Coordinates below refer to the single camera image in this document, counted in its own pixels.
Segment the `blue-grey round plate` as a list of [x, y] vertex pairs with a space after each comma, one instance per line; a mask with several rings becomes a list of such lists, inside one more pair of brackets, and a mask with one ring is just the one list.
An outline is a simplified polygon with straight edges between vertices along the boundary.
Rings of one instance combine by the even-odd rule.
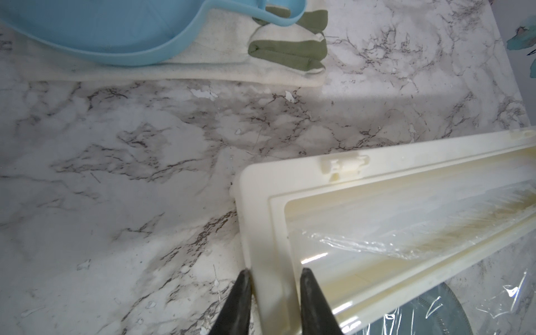
[[468, 317], [446, 283], [395, 308], [357, 334], [472, 334]]

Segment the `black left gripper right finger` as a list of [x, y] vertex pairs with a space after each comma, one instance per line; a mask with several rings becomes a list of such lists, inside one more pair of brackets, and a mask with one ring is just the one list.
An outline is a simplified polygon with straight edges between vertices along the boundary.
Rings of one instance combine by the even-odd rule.
[[343, 335], [313, 271], [307, 267], [300, 276], [300, 304], [303, 335]]

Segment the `cream plastic wrap dispenser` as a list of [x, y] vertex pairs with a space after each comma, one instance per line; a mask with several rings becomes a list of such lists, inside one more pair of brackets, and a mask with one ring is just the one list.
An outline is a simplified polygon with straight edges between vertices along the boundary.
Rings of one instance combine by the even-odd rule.
[[535, 129], [246, 167], [231, 195], [264, 334], [311, 269], [350, 334], [535, 229]]

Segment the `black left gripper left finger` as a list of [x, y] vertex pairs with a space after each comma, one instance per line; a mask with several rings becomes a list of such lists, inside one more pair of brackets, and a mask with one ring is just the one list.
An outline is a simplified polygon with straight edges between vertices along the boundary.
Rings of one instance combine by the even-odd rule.
[[209, 335], [248, 335], [251, 320], [253, 284], [248, 269], [243, 269], [223, 305]]

